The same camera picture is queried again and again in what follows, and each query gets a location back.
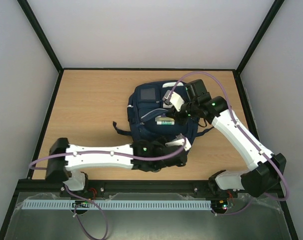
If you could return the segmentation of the black enclosure frame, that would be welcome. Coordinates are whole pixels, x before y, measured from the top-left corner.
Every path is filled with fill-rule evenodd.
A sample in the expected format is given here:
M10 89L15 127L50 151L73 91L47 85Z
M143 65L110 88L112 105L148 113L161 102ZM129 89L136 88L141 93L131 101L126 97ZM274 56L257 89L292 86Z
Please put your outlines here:
M48 123L50 116L52 114L52 110L54 107L54 103L58 94L59 86L61 84L61 80L63 77L64 71L67 70L112 70L112 71L120 71L120 70L134 70L134 71L143 71L143 70L151 70L151 71L158 71L158 70L166 70L166 71L178 71L178 70L209 70L209 71L232 71L233 78L237 87L238 95L240 97L240 102L242 105L242 109L244 112L244 116L247 122L247 125L249 127L249 131L259 139L258 132L257 132L257 126L254 121L254 115L252 113L252 110L250 109L250 103L247 97L247 93L245 93L245 88L243 85L243 82L241 80L241 73L245 69L245 66L249 62L250 58L252 57L253 53L255 52L257 46L259 45L260 41L262 40L263 36L265 35L267 29L271 25L272 21L274 20L275 16L279 12L280 8L282 7L285 0L274 0L268 13L266 14L262 24L260 25L257 33L255 34L253 40L251 41L246 53L244 54L239 66L236 69L203 69L203 68L84 68L84 67L65 67L63 68L61 63L59 62L48 38L46 37L39 21L37 20L36 15L34 14L30 4L27 0L17 0L19 6L21 7L24 15L27 17L29 23L31 24L33 30L35 31L38 39L40 40L41 44L43 45L44 49L46 50L49 58L53 62L57 72L58 77L54 86L53 94L50 99L49 107L46 112L46 116L42 125L42 129L37 141L37 145L33 154L33 160L35 157L38 157L41 149L41 144L43 143L44 137L45 137L45 131L47 130ZM12 218L12 215L14 213L14 205L17 203L18 194L20 192L26 192L32 190L57 190L57 184L51 184L51 183L45 183L44 180L31 180L31 176L33 174L33 170L29 170L27 177L20 179L17 183L15 192L13 194L13 197L11 199L11 202L9 204L6 216L4 218L2 227L0 229L0 240L5 240L6 234L8 232L8 228L10 225L10 220ZM298 240L298 235L290 214L290 210L288 208L286 201L280 202L281 209L284 211L284 218L286 221L286 225L291 237L291 240Z

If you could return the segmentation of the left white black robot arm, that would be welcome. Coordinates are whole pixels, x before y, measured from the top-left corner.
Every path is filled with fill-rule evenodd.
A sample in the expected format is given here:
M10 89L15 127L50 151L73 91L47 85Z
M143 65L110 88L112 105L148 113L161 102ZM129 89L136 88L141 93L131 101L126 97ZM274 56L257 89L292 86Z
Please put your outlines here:
M64 183L70 191L86 188L87 168L123 168L142 172L158 172L167 167L183 167L191 148L189 140L178 135L165 139L139 140L111 147L85 147L69 143L66 137L56 140L49 150L45 180Z

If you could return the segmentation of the navy blue school backpack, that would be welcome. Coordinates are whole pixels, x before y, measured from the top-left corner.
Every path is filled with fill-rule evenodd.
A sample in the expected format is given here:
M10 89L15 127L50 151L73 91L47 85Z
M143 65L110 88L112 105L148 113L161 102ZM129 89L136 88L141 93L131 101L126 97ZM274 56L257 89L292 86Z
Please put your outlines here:
M195 123L189 121L185 125L157 125L161 117L166 117L166 112L170 108L163 108L163 97L167 90L171 90L176 81L156 81L144 83L137 86L133 94L128 99L127 119L130 131L117 128L117 123L113 122L113 127L118 134L131 136L133 143L139 148L134 148L134 155L152 158L156 145L165 145L171 142L177 135L182 134L188 138L192 144L197 137L201 137L211 129L206 128L198 131Z

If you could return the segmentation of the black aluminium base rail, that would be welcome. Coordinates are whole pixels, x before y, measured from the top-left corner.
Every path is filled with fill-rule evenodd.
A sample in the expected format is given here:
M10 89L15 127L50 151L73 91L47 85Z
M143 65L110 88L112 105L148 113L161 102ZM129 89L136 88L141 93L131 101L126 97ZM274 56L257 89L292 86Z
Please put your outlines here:
M14 195L19 193L59 193L68 197L63 183L48 183L45 180L20 179ZM226 199L229 194L236 197L238 193L248 193L246 190L230 188L219 190L212 180L88 180L84 190L74 194L84 198L107 198L118 193L129 194L179 194L210 200Z

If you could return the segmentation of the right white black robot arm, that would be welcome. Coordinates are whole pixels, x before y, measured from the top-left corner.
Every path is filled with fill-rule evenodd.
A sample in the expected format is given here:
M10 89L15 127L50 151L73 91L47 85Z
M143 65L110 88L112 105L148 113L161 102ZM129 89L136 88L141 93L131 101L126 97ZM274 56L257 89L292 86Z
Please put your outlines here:
M227 97L211 97L201 79L184 85L187 99L168 90L163 101L170 105L167 116L176 123L185 124L190 118L204 119L232 144L243 158L247 170L216 173L210 182L210 192L215 196L226 190L245 190L252 197L260 197L283 178L287 160L281 153L274 154L260 143L241 123L231 109Z

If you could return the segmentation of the green white glue stick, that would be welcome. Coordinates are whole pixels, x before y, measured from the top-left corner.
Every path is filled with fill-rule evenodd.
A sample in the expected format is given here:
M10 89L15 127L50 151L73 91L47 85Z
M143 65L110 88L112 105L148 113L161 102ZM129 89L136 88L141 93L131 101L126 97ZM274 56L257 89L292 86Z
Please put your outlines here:
M157 120L156 124L157 125L174 125L175 121L174 120Z

